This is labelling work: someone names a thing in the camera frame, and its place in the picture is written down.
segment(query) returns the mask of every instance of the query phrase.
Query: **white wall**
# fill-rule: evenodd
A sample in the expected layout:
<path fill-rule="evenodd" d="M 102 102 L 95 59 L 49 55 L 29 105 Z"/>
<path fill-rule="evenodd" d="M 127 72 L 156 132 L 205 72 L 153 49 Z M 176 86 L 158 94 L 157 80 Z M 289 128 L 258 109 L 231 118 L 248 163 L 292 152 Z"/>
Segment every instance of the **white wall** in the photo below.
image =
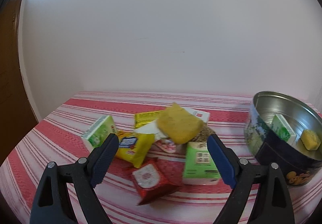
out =
<path fill-rule="evenodd" d="M 25 0 L 23 60 L 41 117 L 81 90 L 254 94 L 311 102 L 316 0 Z"/>

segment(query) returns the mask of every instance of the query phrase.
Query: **yellow sponge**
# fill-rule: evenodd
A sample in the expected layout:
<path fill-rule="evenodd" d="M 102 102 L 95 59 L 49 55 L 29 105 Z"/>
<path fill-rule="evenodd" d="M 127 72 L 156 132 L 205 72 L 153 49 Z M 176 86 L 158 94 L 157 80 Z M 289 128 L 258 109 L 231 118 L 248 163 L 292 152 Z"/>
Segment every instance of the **yellow sponge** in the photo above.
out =
<path fill-rule="evenodd" d="M 304 130 L 301 134 L 301 140 L 309 151 L 316 151 L 321 144 L 321 140 L 318 135 L 311 130 Z"/>
<path fill-rule="evenodd" d="M 202 129 L 203 121 L 174 102 L 157 119 L 157 126 L 175 143 L 183 144 L 196 137 Z"/>

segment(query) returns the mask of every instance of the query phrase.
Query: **yellow snack package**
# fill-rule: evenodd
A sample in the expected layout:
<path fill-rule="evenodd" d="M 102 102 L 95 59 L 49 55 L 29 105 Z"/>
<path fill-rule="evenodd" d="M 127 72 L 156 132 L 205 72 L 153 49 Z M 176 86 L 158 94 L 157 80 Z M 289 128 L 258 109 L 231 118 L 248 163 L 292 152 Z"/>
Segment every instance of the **yellow snack package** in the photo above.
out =
<path fill-rule="evenodd" d="M 149 111 L 134 114 L 134 128 L 137 129 L 143 125 L 156 120 L 163 111 Z"/>
<path fill-rule="evenodd" d="M 126 131 L 118 131 L 119 149 L 116 157 L 131 162 L 137 169 L 140 168 L 145 156 L 147 155 L 152 143 L 154 134 L 142 134 Z"/>
<path fill-rule="evenodd" d="M 174 102 L 157 119 L 157 126 L 174 143 L 183 144 L 200 133 L 203 121 Z"/>

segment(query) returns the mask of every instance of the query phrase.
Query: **red and white tablecloth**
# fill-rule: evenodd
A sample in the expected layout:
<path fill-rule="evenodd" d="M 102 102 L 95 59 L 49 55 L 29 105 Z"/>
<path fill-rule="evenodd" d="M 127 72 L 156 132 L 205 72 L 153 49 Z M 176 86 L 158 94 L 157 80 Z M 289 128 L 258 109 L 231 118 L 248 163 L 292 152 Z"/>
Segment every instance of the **red and white tablecloth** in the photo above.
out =
<path fill-rule="evenodd" d="M 175 101 L 210 112 L 208 125 L 222 142 L 250 162 L 256 162 L 244 141 L 244 121 L 251 97 L 215 94 L 152 93 L 152 92 L 80 92 L 69 99 L 35 128 L 10 153 L 0 168 L 0 190 L 22 223 L 29 223 L 33 198 L 48 162 L 70 164 L 87 157 L 80 136 L 101 115 L 112 115 L 118 129 L 132 131 L 134 114 L 164 109 Z M 158 157 L 160 169 L 173 182 L 181 183 L 184 154 L 169 154 L 154 145 L 149 157 Z M 169 196 L 143 206 L 133 183 L 122 168 L 130 164 L 114 159 L 102 184 L 95 192 L 113 223 L 189 224 L 213 223 L 225 204 L 230 187 L 222 180 L 216 185 L 185 185 Z M 79 223 L 86 223 L 77 201 L 74 187 L 68 184 L 70 198 Z M 289 188 L 296 223 L 313 212 L 322 197 L 322 171 L 306 185 Z M 246 223 L 257 193 L 253 185 L 246 208 L 239 223 Z"/>

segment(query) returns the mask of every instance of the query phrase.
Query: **blue gripper pad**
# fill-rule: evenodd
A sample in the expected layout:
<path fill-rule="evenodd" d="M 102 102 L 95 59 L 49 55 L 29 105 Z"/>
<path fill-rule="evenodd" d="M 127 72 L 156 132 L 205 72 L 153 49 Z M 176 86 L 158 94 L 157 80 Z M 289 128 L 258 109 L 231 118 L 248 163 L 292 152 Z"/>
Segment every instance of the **blue gripper pad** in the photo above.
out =
<path fill-rule="evenodd" d="M 237 181 L 235 179 L 234 167 L 229 162 L 229 159 L 223 152 L 217 141 L 210 135 L 207 140 L 207 148 L 216 167 L 223 179 L 223 182 L 229 185 L 232 189 L 235 188 Z"/>
<path fill-rule="evenodd" d="M 95 148 L 92 152 L 99 152 L 95 151 L 96 149 L 102 149 L 100 154 L 98 155 L 97 160 L 91 166 L 91 180 L 90 183 L 93 188 L 96 187 L 97 184 L 102 183 L 104 176 L 119 148 L 119 139 L 115 134 L 110 134 L 107 139 L 103 142 L 101 147 Z"/>

